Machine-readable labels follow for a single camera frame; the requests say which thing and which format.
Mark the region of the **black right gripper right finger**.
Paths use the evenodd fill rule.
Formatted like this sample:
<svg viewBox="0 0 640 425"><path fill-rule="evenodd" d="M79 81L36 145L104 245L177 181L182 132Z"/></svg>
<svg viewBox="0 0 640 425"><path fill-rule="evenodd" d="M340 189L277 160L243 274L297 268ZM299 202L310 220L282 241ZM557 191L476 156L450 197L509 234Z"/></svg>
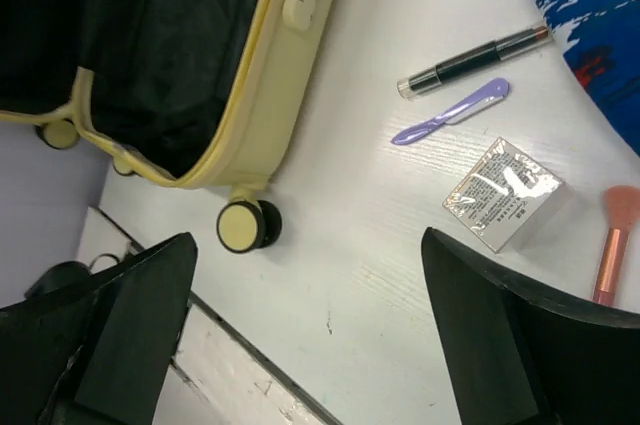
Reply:
<svg viewBox="0 0 640 425"><path fill-rule="evenodd" d="M639 317L427 228L426 286L465 424L636 424Z"/></svg>

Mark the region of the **silver cosmetic box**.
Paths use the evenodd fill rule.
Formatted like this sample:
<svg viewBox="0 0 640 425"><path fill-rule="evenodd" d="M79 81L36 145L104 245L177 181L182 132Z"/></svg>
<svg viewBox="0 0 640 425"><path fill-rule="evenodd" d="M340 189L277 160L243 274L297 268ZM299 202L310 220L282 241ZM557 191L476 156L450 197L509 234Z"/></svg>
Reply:
<svg viewBox="0 0 640 425"><path fill-rule="evenodd" d="M442 206L498 254L523 247L571 195L562 178L499 137Z"/></svg>

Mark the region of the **yellow hard-shell suitcase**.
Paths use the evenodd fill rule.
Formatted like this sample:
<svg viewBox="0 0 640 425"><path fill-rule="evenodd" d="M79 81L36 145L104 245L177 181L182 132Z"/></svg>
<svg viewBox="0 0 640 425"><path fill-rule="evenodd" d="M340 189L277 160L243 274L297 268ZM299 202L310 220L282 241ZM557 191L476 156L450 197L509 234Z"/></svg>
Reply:
<svg viewBox="0 0 640 425"><path fill-rule="evenodd" d="M289 146L332 0L1 0L1 117L117 173L226 186L235 254L282 230L261 198Z"/></svg>

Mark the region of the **black double-ended makeup stick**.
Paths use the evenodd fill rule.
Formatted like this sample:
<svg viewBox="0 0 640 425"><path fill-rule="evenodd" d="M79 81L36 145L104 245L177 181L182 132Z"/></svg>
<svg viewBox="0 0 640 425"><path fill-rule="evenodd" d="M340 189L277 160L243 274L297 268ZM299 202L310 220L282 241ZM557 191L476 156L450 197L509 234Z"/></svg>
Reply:
<svg viewBox="0 0 640 425"><path fill-rule="evenodd" d="M552 38L547 26L539 24L506 37L492 40L441 61L397 82L401 97L411 100L442 85L484 70L533 50Z"/></svg>

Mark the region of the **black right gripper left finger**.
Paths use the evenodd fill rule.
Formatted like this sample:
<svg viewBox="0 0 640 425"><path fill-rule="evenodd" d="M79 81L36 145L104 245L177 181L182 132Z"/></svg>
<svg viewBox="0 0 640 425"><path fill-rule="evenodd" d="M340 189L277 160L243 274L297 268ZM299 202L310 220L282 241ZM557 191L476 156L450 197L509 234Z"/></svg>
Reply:
<svg viewBox="0 0 640 425"><path fill-rule="evenodd" d="M197 257L181 233L2 308L2 423L152 423Z"/></svg>

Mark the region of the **blue patterned cloth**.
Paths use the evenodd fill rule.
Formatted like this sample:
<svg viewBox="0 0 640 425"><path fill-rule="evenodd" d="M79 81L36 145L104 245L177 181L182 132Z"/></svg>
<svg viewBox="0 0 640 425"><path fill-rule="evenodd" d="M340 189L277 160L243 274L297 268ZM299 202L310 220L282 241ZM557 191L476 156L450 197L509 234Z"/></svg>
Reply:
<svg viewBox="0 0 640 425"><path fill-rule="evenodd" d="M639 0L533 0L572 74L639 149Z"/></svg>

